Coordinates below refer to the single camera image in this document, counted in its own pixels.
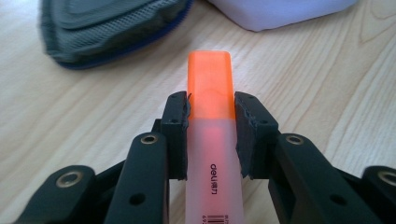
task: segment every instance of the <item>deli logo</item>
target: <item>deli logo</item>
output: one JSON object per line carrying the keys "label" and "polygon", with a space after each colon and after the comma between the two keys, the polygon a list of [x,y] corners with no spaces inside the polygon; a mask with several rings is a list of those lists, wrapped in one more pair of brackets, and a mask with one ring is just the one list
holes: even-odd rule
{"label": "deli logo", "polygon": [[210,182],[212,186],[212,194],[218,194],[218,168],[216,164],[210,165]]}

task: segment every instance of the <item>wood grain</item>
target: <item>wood grain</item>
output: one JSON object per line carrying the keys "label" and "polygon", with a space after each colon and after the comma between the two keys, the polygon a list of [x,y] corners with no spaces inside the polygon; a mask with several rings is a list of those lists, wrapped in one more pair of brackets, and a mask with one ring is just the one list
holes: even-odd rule
{"label": "wood grain", "polygon": [[[228,50],[234,88],[256,95],[282,133],[310,138],[336,167],[396,168],[396,2],[252,33],[206,1],[164,39],[121,60],[70,71],[43,53],[38,1],[0,3],[0,223],[11,223],[48,175],[96,173],[125,159],[167,95],[186,90],[187,55]],[[243,181],[246,223],[277,223],[266,180]],[[184,182],[170,220],[184,223]]]}

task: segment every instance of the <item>metal bolt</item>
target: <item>metal bolt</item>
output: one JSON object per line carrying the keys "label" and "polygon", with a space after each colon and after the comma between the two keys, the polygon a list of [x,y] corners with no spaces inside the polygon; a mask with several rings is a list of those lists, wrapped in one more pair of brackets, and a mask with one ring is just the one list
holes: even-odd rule
{"label": "metal bolt", "polygon": [[70,171],[64,175],[61,175],[56,180],[56,186],[61,189],[70,188],[76,185],[83,177],[83,173],[80,171]]}
{"label": "metal bolt", "polygon": [[396,187],[396,174],[389,171],[380,171],[378,177],[385,183]]}
{"label": "metal bolt", "polygon": [[302,145],[304,143],[304,139],[297,135],[288,135],[286,137],[286,141],[297,146]]}
{"label": "metal bolt", "polygon": [[148,134],[140,139],[140,141],[145,144],[154,144],[158,141],[158,137],[153,134]]}

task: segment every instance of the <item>highlighter cap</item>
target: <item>highlighter cap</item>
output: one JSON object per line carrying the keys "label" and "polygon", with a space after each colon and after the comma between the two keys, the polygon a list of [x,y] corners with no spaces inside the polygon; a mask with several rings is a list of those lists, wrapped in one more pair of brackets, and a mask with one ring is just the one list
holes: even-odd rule
{"label": "highlighter cap", "polygon": [[231,56],[198,50],[189,55],[190,119],[235,119]]}

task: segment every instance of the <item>orange highlighter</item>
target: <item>orange highlighter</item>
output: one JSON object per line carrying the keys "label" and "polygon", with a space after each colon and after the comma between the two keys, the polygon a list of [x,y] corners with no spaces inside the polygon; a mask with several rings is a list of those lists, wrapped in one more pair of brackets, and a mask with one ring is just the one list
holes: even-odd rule
{"label": "orange highlighter", "polygon": [[231,56],[194,51],[189,56],[186,223],[244,223],[236,147]]}

